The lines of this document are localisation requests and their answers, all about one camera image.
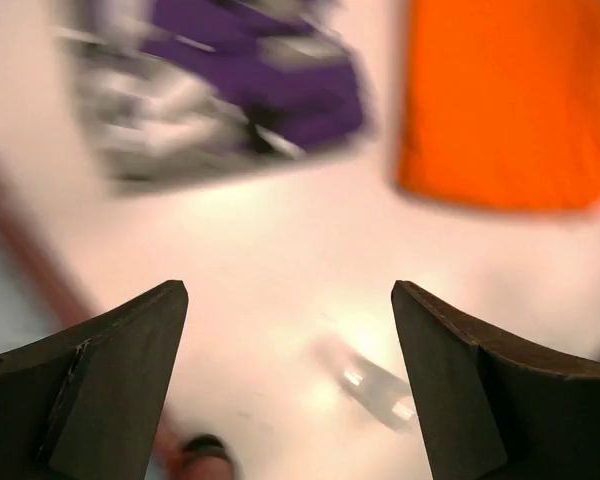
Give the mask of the orange garment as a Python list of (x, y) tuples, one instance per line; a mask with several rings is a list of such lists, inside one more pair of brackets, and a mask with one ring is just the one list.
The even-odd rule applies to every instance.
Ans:
[(414, 1), (396, 180), (442, 202), (600, 199), (600, 1)]

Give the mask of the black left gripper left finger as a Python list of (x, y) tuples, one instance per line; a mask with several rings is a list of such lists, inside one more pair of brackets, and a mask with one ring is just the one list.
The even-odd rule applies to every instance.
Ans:
[(0, 480), (144, 478), (187, 306), (166, 281), (0, 354)]

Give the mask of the red hard-shell suitcase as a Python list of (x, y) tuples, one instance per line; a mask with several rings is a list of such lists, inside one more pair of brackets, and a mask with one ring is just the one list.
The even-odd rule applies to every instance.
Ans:
[[(32, 231), (8, 205), (0, 186), (0, 352), (90, 317)], [(147, 479), (236, 479), (238, 467), (210, 434), (183, 440), (164, 415)]]

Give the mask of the small clear bottle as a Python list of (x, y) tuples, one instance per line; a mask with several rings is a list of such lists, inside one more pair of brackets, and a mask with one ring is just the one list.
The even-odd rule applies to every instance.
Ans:
[(394, 431), (411, 428), (417, 417), (410, 384), (334, 336), (317, 339), (312, 356), (340, 389), (375, 420)]

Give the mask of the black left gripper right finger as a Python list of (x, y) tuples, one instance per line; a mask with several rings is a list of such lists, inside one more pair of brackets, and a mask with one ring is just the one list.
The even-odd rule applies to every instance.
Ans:
[(600, 479), (600, 362), (397, 282), (396, 329), (432, 476)]

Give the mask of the purple camouflage garment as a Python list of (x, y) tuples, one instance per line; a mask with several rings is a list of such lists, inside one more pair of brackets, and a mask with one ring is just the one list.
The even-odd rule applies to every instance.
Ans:
[(77, 121), (127, 188), (249, 174), (366, 129), (328, 1), (54, 1)]

